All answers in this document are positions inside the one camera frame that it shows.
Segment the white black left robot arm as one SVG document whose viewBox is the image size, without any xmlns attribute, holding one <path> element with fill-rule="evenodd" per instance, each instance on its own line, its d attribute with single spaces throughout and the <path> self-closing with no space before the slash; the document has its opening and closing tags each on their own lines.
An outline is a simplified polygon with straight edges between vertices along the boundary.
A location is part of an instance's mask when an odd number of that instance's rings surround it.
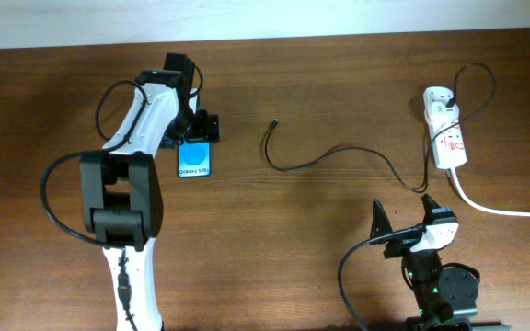
<svg viewBox="0 0 530 331">
<path fill-rule="evenodd" d="M 193 78 L 201 73 L 186 54 L 167 54 L 160 70 L 132 81 L 134 99 L 121 126 L 97 154 L 80 159 L 84 223 L 108 261 L 120 330 L 162 330 L 153 251 L 164 220 L 155 157 L 178 151 L 183 177 L 211 173 L 219 119 L 200 107 Z"/>
</svg>

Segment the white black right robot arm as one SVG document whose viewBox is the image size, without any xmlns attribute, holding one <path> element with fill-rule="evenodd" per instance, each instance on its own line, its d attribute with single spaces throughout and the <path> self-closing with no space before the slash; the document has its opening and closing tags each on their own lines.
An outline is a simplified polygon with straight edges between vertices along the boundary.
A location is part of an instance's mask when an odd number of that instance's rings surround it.
<svg viewBox="0 0 530 331">
<path fill-rule="evenodd" d="M 428 194 L 421 201 L 422 222 L 395 231 L 381 202 L 374 200 L 370 238 L 375 245 L 385 247 L 385 259 L 401 261 L 421 322 L 444 325 L 474 316 L 478 313 L 479 272 L 460 263 L 444 264 L 439 256 L 454 242 L 459 228 L 457 217 Z"/>
</svg>

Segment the white USB charger plug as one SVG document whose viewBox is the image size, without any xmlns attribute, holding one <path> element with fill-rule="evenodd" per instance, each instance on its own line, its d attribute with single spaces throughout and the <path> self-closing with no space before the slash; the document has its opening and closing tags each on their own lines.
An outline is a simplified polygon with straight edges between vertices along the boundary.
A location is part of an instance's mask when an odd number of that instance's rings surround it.
<svg viewBox="0 0 530 331">
<path fill-rule="evenodd" d="M 424 115 L 429 125 L 443 124 L 457 120 L 459 108 L 457 105 L 448 108 L 442 101 L 430 100 L 425 105 Z"/>
</svg>

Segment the blue screen Galaxy smartphone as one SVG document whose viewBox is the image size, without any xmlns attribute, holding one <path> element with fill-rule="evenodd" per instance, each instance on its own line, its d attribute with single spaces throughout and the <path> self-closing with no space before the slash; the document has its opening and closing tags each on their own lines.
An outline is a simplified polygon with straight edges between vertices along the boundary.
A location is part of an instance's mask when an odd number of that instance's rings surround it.
<svg viewBox="0 0 530 331">
<path fill-rule="evenodd" d="M 210 143 L 183 143 L 178 150 L 178 176 L 208 177 L 211 174 Z"/>
</svg>

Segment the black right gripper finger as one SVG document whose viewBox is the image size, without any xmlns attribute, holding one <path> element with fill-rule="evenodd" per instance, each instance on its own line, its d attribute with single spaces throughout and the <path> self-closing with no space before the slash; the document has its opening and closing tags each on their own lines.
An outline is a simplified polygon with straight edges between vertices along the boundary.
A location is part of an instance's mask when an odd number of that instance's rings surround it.
<svg viewBox="0 0 530 331">
<path fill-rule="evenodd" d="M 393 233 L 393 229 L 380 200 L 375 199 L 372 205 L 373 219 L 370 239 L 372 245 L 381 245 L 387 241 L 387 237 Z"/>
<path fill-rule="evenodd" d="M 441 207 L 429 194 L 421 197 L 424 218 L 422 223 L 425 225 L 437 225 L 443 223 L 452 223 L 454 221 L 454 213 L 450 208 Z"/>
</svg>

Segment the white power strip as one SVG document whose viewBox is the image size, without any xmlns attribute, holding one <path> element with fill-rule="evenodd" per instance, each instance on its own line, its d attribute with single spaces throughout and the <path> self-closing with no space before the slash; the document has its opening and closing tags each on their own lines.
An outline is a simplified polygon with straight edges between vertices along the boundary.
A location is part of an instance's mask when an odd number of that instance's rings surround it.
<svg viewBox="0 0 530 331">
<path fill-rule="evenodd" d="M 441 86 L 431 86 L 423 92 L 424 110 L 430 101 L 442 101 L 446 104 L 453 98 L 453 92 Z M 447 170 L 462 166 L 467 161 L 467 154 L 463 142 L 462 132 L 458 125 L 459 118 L 452 122 L 428 125 L 432 152 L 437 168 Z"/>
</svg>

